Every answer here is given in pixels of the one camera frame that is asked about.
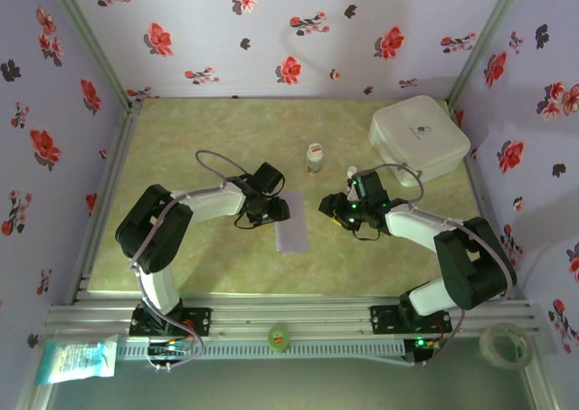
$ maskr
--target green table surface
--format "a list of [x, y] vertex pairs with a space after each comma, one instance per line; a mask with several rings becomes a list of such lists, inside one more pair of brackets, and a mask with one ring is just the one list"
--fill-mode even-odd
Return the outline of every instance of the green table surface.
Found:
[[[267, 161], [287, 179], [287, 190], [305, 197], [310, 250], [277, 253], [274, 225], [253, 231], [220, 217], [189, 227], [171, 263], [182, 295], [196, 293], [324, 294], [398, 296], [440, 277], [434, 253], [408, 240], [383, 236], [361, 242], [318, 211], [322, 197], [344, 191], [346, 171], [383, 162], [368, 141], [372, 115], [395, 103], [386, 100], [147, 100], [113, 199], [89, 282], [89, 291], [137, 291], [133, 272], [114, 233], [152, 184], [169, 190], [213, 186], [216, 176], [195, 162], [211, 149], [249, 172]], [[446, 110], [443, 101], [441, 106]], [[323, 167], [306, 171], [308, 144], [324, 148]], [[227, 176], [235, 167], [204, 160]], [[391, 198], [411, 198], [418, 187], [401, 186], [389, 169], [380, 171]], [[422, 209], [466, 219], [478, 214], [463, 163], [425, 184]]]

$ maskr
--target white plastic container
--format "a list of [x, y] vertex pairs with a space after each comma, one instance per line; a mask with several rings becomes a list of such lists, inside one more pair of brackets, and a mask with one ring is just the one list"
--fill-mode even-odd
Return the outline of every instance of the white plastic container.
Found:
[[324, 149], [319, 143], [312, 143], [308, 146], [306, 152], [306, 168], [308, 173], [316, 174], [322, 169], [322, 158], [324, 157]]
[[[386, 163], [408, 164], [430, 181], [454, 170], [469, 152], [470, 141], [440, 105], [417, 96], [377, 111], [368, 134]], [[416, 186], [405, 170], [392, 171], [403, 186]]]

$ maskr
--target plastic bag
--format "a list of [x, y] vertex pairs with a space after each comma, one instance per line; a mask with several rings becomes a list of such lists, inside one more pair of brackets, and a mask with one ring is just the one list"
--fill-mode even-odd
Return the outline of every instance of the plastic bag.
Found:
[[46, 343], [36, 383], [49, 385], [88, 377], [113, 377], [119, 335], [99, 342]]

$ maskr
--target floral wallpaper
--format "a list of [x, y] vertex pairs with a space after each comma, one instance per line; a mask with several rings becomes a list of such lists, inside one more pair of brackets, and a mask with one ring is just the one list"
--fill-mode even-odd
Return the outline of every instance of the floral wallpaper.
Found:
[[67, 302], [122, 109], [54, 0], [4, 0], [0, 15], [0, 407], [8, 409], [49, 307]]
[[579, 402], [576, 8], [576, 0], [516, 0], [456, 104], [479, 196], [518, 289], [543, 312], [563, 408]]
[[130, 99], [446, 98], [497, 2], [76, 1]]

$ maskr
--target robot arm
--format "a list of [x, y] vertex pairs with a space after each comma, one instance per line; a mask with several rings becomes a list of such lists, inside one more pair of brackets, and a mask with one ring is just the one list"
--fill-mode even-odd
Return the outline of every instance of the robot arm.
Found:
[[[399, 311], [406, 323], [456, 306], [470, 310], [507, 288], [501, 267], [476, 241], [448, 220], [433, 219], [428, 213], [412, 209], [403, 199], [390, 200], [374, 170], [358, 172], [348, 182], [349, 194], [328, 195], [319, 211], [354, 234], [362, 223], [368, 223], [380, 234], [406, 238], [438, 256], [442, 278], [400, 297]], [[461, 224], [499, 255], [514, 284], [517, 276], [489, 223], [475, 217]]]
[[[238, 215], [239, 218], [247, 215], [252, 224], [250, 228], [254, 228], [290, 218], [287, 203], [272, 194], [276, 185], [283, 181], [283, 175], [270, 164], [263, 163], [254, 175], [230, 177], [227, 181], [223, 188], [191, 195], [174, 205], [138, 257], [142, 290], [161, 313], [177, 322], [182, 321], [184, 308], [169, 264], [191, 224], [222, 215]], [[145, 191], [115, 233], [127, 257], [135, 255], [167, 204], [183, 193], [170, 192], [160, 185], [150, 186]], [[166, 335], [176, 332], [154, 312], [148, 315], [152, 330]]]

